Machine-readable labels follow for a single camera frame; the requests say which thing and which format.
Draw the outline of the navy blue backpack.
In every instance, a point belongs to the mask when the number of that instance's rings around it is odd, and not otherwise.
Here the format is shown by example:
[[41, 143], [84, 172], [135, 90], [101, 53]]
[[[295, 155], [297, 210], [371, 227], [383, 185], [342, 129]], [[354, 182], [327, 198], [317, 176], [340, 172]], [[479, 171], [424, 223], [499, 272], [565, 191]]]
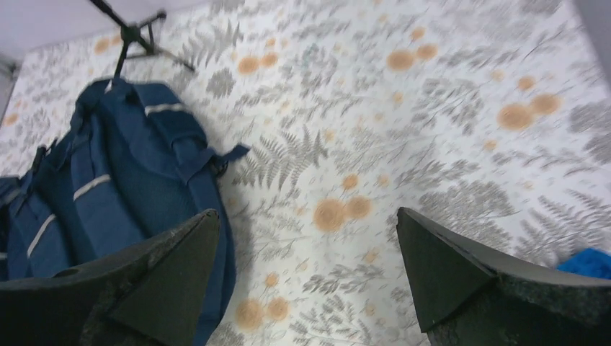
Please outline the navy blue backpack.
[[218, 179], [247, 153], [240, 144], [218, 153], [165, 84], [95, 81], [67, 134], [38, 148], [24, 175], [1, 178], [1, 284], [53, 277], [212, 209], [220, 240], [191, 344], [204, 345], [236, 284]]

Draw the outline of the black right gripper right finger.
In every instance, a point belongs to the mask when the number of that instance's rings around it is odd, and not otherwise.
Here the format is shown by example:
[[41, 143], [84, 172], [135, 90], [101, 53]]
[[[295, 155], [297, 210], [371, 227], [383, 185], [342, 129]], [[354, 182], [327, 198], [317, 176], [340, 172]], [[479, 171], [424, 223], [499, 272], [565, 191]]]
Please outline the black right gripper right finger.
[[417, 321], [432, 345], [608, 345], [610, 281], [542, 267], [410, 208], [398, 236]]

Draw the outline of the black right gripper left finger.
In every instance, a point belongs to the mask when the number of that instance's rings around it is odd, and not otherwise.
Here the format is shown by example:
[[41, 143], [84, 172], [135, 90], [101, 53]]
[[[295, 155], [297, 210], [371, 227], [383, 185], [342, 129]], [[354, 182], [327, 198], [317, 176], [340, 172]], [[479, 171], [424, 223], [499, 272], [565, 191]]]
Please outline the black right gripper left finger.
[[220, 220], [180, 226], [50, 278], [1, 284], [3, 345], [191, 345]]

